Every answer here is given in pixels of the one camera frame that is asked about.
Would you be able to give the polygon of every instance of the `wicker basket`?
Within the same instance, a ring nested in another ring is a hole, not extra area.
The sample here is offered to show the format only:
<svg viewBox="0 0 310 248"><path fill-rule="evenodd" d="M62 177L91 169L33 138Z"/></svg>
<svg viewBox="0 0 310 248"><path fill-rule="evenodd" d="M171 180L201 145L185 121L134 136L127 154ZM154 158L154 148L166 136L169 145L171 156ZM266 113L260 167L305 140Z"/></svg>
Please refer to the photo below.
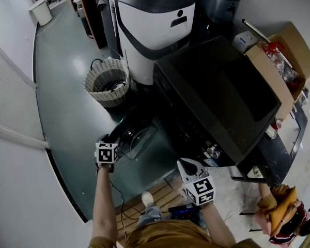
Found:
<svg viewBox="0 0 310 248"><path fill-rule="evenodd" d="M122 104L130 89L129 71L117 59L106 59L94 65L86 75L84 89L103 107Z"/></svg>

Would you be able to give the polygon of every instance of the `brown shirt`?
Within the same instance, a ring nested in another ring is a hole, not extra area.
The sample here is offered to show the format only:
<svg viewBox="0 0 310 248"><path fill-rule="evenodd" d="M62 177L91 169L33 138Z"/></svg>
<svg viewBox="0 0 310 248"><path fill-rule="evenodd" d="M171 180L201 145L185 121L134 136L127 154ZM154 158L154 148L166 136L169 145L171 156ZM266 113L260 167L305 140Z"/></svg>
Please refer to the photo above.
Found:
<svg viewBox="0 0 310 248"><path fill-rule="evenodd" d="M95 237L89 248L112 248L115 243L104 237ZM158 221L137 228L128 237L125 248L197 247L219 248L211 243L202 228L190 221ZM237 243L233 248L260 248L252 239Z"/></svg>

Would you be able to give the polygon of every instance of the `bottle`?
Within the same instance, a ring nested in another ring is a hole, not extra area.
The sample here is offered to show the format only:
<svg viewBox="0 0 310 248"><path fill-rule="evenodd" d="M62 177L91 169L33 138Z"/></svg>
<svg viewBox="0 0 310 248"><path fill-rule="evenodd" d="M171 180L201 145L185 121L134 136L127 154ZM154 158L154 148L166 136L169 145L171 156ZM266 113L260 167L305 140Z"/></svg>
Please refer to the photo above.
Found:
<svg viewBox="0 0 310 248"><path fill-rule="evenodd" d="M262 48L266 55L270 58L271 62L277 68L280 75L283 75L285 69L285 61L280 55L280 51L277 49L274 42L262 43Z"/></svg>

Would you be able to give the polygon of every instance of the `small white bin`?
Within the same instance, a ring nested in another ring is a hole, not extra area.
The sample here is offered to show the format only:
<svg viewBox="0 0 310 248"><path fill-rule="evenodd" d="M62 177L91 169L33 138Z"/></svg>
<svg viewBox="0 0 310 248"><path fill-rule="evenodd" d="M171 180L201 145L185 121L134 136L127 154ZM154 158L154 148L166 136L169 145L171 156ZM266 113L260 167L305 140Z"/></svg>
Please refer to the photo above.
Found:
<svg viewBox="0 0 310 248"><path fill-rule="evenodd" d="M37 18L40 26L46 25L52 19L51 11L48 7L47 0L38 0L30 8L35 17Z"/></svg>

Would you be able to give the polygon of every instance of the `white door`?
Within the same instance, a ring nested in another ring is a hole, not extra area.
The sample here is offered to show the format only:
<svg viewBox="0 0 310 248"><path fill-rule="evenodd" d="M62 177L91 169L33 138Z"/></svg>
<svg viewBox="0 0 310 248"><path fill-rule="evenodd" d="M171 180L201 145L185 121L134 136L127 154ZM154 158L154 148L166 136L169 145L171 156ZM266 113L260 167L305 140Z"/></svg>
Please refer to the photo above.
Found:
<svg viewBox="0 0 310 248"><path fill-rule="evenodd" d="M1 49L0 126L44 140L36 99L36 85L24 76Z"/></svg>

